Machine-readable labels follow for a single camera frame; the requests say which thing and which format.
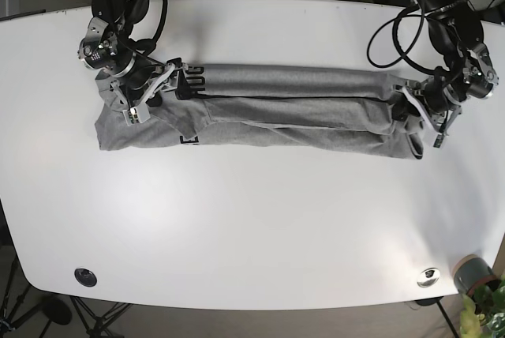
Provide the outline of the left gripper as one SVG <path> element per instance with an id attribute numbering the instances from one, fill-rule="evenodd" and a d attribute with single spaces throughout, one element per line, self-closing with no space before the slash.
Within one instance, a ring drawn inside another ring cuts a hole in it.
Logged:
<path id="1" fill-rule="evenodd" d="M 479 62 L 455 63 L 450 71 L 441 67 L 426 81 L 394 79 L 391 83 L 391 120 L 407 122 L 421 120 L 417 134 L 428 147 L 442 148 L 449 129 L 462 113 L 461 107 L 469 98 L 489 98 L 499 83 L 492 66 Z"/>

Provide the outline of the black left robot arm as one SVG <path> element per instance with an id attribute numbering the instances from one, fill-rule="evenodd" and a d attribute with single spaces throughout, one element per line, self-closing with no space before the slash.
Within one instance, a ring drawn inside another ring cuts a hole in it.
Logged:
<path id="1" fill-rule="evenodd" d="M 498 75 L 484 43 L 484 30 L 477 12 L 468 0 L 415 0 L 396 18 L 389 20 L 399 60 L 427 75 L 422 82 L 390 84 L 387 93 L 395 100 L 389 107 L 367 103 L 373 116 L 390 129 L 387 135 L 361 135 L 366 151 L 373 155 L 420 159 L 423 144 L 417 135 L 424 126 L 436 135 L 438 148 L 452 122 L 461 114 L 470 97 L 487 99 L 498 85 Z M 398 40 L 400 22 L 419 17 L 428 26 L 434 49 L 443 56 L 445 66 L 428 69 L 413 61 Z"/>

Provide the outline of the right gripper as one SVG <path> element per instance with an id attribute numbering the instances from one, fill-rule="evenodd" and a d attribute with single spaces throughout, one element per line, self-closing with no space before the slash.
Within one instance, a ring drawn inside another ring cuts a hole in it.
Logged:
<path id="1" fill-rule="evenodd" d="M 159 87 L 148 87 L 169 65 L 174 65 L 174 72 L 168 79 Z M 180 58 L 164 64 L 130 50 L 116 55 L 111 55 L 108 50 L 97 50 L 91 54 L 91 68 L 98 70 L 95 83 L 104 105 L 112 111 L 122 112 L 128 126 L 149 120 L 148 101 L 154 98 L 155 102 L 162 102 L 164 92 L 175 92 L 178 100 L 195 97 L 185 75 L 187 65 Z"/>

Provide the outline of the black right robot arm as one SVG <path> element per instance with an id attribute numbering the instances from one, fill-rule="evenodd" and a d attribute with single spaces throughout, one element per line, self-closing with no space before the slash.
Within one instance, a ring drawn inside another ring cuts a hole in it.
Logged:
<path id="1" fill-rule="evenodd" d="M 161 92 L 175 92 L 183 99 L 192 94 L 185 79 L 188 66 L 180 58 L 161 62 L 152 57 L 166 23 L 168 0 L 162 0 L 153 37 L 130 37 L 149 5 L 150 0 L 92 0 L 92 19 L 78 49 L 78 58 L 89 69 L 106 76 L 130 126 L 149 120 L 150 110 L 163 102 Z"/>

